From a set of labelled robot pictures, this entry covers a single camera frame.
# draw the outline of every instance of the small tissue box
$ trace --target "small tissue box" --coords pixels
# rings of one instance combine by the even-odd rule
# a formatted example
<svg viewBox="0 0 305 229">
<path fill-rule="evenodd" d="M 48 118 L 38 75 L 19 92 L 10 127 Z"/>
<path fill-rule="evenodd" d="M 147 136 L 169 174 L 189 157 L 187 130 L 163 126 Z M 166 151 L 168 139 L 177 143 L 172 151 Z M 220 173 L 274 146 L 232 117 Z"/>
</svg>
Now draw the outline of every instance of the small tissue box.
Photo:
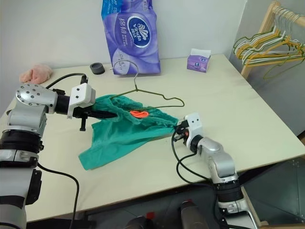
<svg viewBox="0 0 305 229">
<path fill-rule="evenodd" d="M 211 57 L 211 50 L 192 49 L 191 55 L 187 58 L 187 69 L 206 73 L 208 62 Z"/>
</svg>

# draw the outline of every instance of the green cloth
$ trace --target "green cloth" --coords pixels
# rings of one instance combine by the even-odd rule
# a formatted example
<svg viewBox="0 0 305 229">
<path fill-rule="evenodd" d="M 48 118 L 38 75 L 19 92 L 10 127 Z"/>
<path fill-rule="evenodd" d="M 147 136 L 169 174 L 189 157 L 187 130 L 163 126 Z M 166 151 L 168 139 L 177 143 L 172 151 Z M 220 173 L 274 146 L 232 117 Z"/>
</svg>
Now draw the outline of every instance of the green cloth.
<svg viewBox="0 0 305 229">
<path fill-rule="evenodd" d="M 129 110 L 142 108 L 142 103 L 125 96 L 110 100 L 111 97 L 112 95 L 106 95 L 97 98 L 92 107 L 94 111 L 109 111 L 118 117 L 102 119 L 92 125 L 92 146 L 79 155 L 86 170 L 103 166 L 153 138 L 172 133 L 178 122 L 178 119 L 156 108 L 147 110 L 147 118 L 135 118 Z"/>
</svg>

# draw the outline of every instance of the table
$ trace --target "table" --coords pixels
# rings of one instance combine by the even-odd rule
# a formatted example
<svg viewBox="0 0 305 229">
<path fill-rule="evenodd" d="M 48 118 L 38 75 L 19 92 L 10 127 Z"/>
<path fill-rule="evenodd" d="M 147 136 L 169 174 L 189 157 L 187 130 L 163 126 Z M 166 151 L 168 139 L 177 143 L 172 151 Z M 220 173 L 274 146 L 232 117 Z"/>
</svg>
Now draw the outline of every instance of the table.
<svg viewBox="0 0 305 229">
<path fill-rule="evenodd" d="M 248 82 L 222 54 L 213 55 L 207 73 L 186 69 L 186 58 L 161 61 L 162 73 L 139 76 L 138 87 L 148 91 L 177 96 L 185 101 L 185 107 L 164 108 L 163 111 L 182 119 L 198 112 L 206 136 L 220 142 L 235 161 L 237 171 L 261 167 L 305 154 L 304 145 L 272 109 L 254 91 Z M 113 75 L 106 64 L 106 73 L 94 75 L 89 66 L 55 69 L 50 82 L 68 73 L 85 73 L 96 96 L 118 94 L 133 89 L 133 78 Z M 79 76 L 67 78 L 54 88 L 70 94 L 72 87 L 80 83 Z M 130 98 L 151 106 L 172 102 L 155 95 L 132 93 Z M 140 148 L 103 167 L 85 171 L 78 155 L 91 146 L 91 124 L 80 132 L 80 119 L 69 120 L 63 115 L 47 115 L 47 126 L 42 138 L 45 148 L 39 153 L 39 162 L 53 170 L 75 176 L 80 183 L 77 211 L 85 211 L 122 201 L 161 192 L 185 185 L 175 171 L 170 138 L 148 142 Z M 6 123 L 4 114 L 0 130 Z M 176 143 L 179 156 L 190 153 L 182 142 Z M 202 158 L 185 162 L 191 169 L 209 176 Z M 181 169 L 189 180 L 199 178 Z M 52 218 L 71 213 L 76 186 L 74 181 L 48 172 L 42 172 L 39 199 L 26 206 L 28 221 Z"/>
</svg>

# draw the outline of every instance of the wire hanger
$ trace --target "wire hanger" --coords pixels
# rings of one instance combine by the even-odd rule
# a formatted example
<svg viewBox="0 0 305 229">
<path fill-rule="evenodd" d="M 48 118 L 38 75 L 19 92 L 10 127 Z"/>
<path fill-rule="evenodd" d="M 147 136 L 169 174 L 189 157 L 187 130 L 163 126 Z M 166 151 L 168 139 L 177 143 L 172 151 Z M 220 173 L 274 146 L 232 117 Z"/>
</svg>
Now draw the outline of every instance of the wire hanger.
<svg viewBox="0 0 305 229">
<path fill-rule="evenodd" d="M 138 68 L 138 66 L 137 66 L 134 62 L 132 62 L 132 61 L 129 61 L 129 60 L 118 60 L 117 62 L 114 63 L 114 65 L 113 65 L 113 67 L 111 68 L 111 70 L 114 69 L 114 67 L 115 67 L 115 65 L 116 65 L 117 63 L 123 62 L 123 61 L 132 63 L 132 64 L 136 67 L 136 69 L 137 69 L 137 73 L 136 73 L 136 75 L 134 76 L 134 79 L 133 79 L 135 89 L 133 89 L 133 90 L 131 90 L 131 91 L 128 91 L 128 92 L 124 92 L 124 93 L 121 93 L 121 94 L 114 95 L 114 96 L 112 96 L 112 97 L 110 98 L 111 100 L 112 100 L 113 98 L 119 97 L 119 96 L 124 95 L 124 94 L 129 94 L 129 93 L 132 93 L 132 92 L 144 92 L 144 93 L 149 93 L 149 94 L 155 94 L 155 95 L 162 96 L 163 99 L 165 99 L 165 100 L 173 100 L 173 99 L 179 100 L 179 101 L 182 103 L 182 105 L 167 105 L 167 106 L 144 107 L 144 108 L 139 108 L 139 109 L 132 109 L 131 111 L 141 111 L 141 110 L 148 110 L 148 109 L 161 108 L 161 107 L 183 107 L 183 106 L 185 106 L 184 101 L 183 101 L 182 99 L 180 99 L 180 98 L 177 98 L 177 97 L 166 98 L 163 94 L 156 93 L 156 92 L 149 92 L 149 91 L 145 91 L 145 90 L 139 89 L 138 86 L 137 86 L 137 83 L 136 83 L 136 79 L 137 79 L 137 76 L 138 76 L 138 74 L 139 74 L 139 68 Z"/>
</svg>

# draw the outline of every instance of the pink plush toy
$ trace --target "pink plush toy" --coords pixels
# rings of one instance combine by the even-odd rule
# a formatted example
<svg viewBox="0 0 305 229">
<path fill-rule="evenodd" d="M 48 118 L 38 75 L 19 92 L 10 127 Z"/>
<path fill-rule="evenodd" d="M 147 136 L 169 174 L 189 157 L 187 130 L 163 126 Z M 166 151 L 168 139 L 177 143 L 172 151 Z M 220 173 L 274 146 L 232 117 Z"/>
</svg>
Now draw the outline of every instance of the pink plush toy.
<svg viewBox="0 0 305 229">
<path fill-rule="evenodd" d="M 34 65 L 32 69 L 22 73 L 19 76 L 21 83 L 41 84 L 50 78 L 53 73 L 52 69 L 45 64 Z"/>
</svg>

